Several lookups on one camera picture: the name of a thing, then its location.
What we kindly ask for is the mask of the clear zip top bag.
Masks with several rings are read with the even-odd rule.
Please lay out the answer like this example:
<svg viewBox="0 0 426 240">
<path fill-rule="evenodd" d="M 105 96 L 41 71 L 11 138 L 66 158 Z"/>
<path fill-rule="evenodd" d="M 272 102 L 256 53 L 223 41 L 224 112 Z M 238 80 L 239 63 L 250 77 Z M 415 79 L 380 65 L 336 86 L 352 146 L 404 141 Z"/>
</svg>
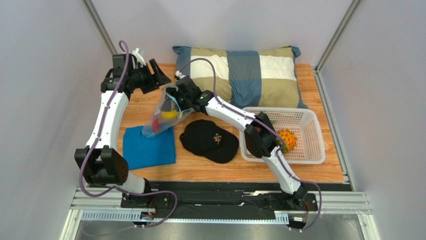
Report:
<svg viewBox="0 0 426 240">
<path fill-rule="evenodd" d="M 161 89 L 161 98 L 151 118 L 141 133 L 153 138 L 185 120 L 192 112 L 176 85 L 168 85 Z"/>
</svg>

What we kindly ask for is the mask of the fake yellow lemon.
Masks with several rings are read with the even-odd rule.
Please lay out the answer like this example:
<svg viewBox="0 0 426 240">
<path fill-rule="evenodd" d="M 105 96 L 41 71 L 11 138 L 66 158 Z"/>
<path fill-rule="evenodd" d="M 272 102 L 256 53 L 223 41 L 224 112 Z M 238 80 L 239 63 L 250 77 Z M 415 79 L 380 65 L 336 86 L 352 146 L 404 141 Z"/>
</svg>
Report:
<svg viewBox="0 0 426 240">
<path fill-rule="evenodd" d="M 161 111 L 160 115 L 164 120 L 168 121 L 179 118 L 179 113 L 176 110 Z"/>
</svg>

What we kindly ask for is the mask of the fake red chili pepper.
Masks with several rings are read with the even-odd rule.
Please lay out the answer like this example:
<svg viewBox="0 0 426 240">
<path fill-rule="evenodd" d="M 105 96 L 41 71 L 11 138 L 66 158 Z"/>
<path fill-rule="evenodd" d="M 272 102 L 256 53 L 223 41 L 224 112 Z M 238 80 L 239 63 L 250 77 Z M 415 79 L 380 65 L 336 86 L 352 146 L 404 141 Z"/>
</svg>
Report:
<svg viewBox="0 0 426 240">
<path fill-rule="evenodd" d="M 159 131 L 160 124 L 159 124 L 159 119 L 158 119 L 158 118 L 155 118 L 155 119 L 152 121 L 152 125 L 151 125 L 151 127 L 152 127 L 152 131 L 153 131 L 154 133 L 157 133 L 157 132 Z"/>
</svg>

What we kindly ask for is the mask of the fake pineapple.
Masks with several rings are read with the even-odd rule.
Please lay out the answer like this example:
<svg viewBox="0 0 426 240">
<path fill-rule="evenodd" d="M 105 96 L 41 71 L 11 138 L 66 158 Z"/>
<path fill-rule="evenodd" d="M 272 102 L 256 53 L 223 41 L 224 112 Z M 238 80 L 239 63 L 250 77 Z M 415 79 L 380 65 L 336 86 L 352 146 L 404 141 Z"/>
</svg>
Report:
<svg viewBox="0 0 426 240">
<path fill-rule="evenodd" d="M 295 149 L 297 146 L 297 137 L 292 131 L 289 129 L 281 129 L 276 133 L 282 139 L 280 140 L 277 138 L 279 145 L 282 147 L 281 152 L 283 154 L 288 154 L 290 151 Z"/>
</svg>

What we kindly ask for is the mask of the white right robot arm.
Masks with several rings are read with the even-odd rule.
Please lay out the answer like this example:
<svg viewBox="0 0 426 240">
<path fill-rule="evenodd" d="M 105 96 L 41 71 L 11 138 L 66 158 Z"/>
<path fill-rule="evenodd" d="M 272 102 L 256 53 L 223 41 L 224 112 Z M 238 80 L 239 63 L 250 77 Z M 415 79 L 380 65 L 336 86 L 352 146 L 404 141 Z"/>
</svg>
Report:
<svg viewBox="0 0 426 240">
<path fill-rule="evenodd" d="M 308 193 L 302 180 L 298 179 L 285 161 L 279 142 L 282 139 L 274 130 L 269 117 L 264 113 L 250 113 L 233 106 L 215 93 L 199 88 L 188 90 L 184 86 L 172 86 L 167 93 L 175 99 L 175 104 L 184 110 L 194 110 L 218 118 L 237 128 L 244 136 L 246 149 L 262 159 L 274 173 L 281 190 L 288 194 L 289 201 L 302 205 Z"/>
</svg>

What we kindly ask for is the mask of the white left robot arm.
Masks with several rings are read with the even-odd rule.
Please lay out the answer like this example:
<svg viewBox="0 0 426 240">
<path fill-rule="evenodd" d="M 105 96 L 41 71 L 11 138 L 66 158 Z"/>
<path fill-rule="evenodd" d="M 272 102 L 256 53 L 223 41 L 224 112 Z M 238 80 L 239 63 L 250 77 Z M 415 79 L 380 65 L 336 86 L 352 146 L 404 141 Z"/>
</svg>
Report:
<svg viewBox="0 0 426 240">
<path fill-rule="evenodd" d="M 146 196 L 150 193 L 149 181 L 130 172 L 128 162 L 117 151 L 120 125 L 135 89 L 147 94 L 171 83 L 171 79 L 153 58 L 145 62 L 134 53 L 116 54 L 112 63 L 100 84 L 100 109 L 94 129 L 85 147 L 74 153 L 80 169 L 79 186 L 89 197 L 100 194 L 89 192 L 86 184 L 106 187 L 106 193 L 117 190 L 131 196 Z"/>
</svg>

